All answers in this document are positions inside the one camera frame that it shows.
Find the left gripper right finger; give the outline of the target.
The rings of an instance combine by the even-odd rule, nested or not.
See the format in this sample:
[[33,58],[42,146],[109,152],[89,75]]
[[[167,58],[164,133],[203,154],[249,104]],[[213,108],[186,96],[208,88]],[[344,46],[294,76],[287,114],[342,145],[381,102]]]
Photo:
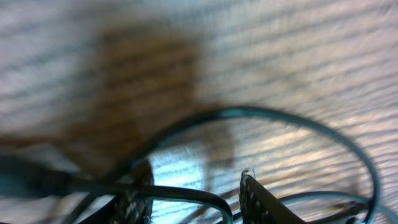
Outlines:
[[239,204],[244,224],[306,224],[274,197],[251,174],[241,173]]

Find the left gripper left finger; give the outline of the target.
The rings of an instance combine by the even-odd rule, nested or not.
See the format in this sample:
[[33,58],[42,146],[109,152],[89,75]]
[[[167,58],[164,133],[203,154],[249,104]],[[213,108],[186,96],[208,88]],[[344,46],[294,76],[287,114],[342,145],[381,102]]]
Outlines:
[[[134,186],[154,184],[152,167],[144,161],[129,175],[128,183]],[[79,224],[150,224],[153,200],[139,196],[134,192],[125,192],[115,196],[104,207],[90,215]]]

